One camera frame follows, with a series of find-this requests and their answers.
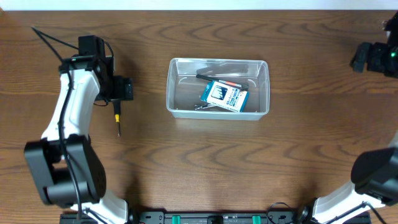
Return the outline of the black yellow screwdriver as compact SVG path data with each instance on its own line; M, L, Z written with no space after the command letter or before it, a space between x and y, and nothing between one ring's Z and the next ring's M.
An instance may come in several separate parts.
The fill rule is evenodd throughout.
M118 126L118 136L121 136L121 101L120 100L115 100L113 101L113 108L114 108L114 117L116 120L116 124Z

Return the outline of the silver combination wrench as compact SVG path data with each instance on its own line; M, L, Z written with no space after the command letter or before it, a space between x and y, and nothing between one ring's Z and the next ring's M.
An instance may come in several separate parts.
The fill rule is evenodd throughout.
M195 105L194 110L204 110L204 109L213 108L213 107L216 107L216 105L212 105L212 104Z

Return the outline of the white and teal box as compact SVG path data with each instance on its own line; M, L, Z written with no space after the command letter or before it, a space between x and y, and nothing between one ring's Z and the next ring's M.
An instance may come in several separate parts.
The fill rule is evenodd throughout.
M206 103L236 113L243 112L248 98L248 91L216 81L209 82L201 96Z

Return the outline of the small claw hammer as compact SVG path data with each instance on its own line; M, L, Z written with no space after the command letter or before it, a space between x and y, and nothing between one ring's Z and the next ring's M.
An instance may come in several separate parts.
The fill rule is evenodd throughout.
M200 75L200 74L197 74L196 77L199 78L199 79L202 79L202 80L207 80L207 81L209 81L209 82L212 82L212 81L214 81L214 82L220 82L220 83L223 83L223 84L225 84L225 85L229 85L229 86L233 86L233 87L235 87L235 88L239 88L240 90L243 90L243 91L249 90L248 84L245 84L245 83L235 83L235 82L230 82L230 81L226 81L226 80L221 80L221 79L219 79L219 78L209 77L209 76Z

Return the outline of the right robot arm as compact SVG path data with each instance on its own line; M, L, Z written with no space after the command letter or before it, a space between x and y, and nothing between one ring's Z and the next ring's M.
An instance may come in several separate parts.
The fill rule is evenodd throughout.
M363 42L350 65L355 72L381 73L397 78L397 16L383 23L385 43ZM369 212L380 222L378 208L397 204L397 139L385 149L364 152L354 162L351 179L331 194L314 199L294 216L295 223L370 223Z

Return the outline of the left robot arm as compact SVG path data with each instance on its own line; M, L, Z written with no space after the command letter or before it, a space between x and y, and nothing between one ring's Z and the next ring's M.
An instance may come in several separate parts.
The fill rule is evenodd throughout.
M95 35L78 38L78 53L58 68L60 94L52 119L24 157L40 199L76 211L68 223L129 223L125 200L108 190L105 169L91 146L90 121L96 101L112 103L120 121L121 102L133 99L132 81L114 75L110 45Z

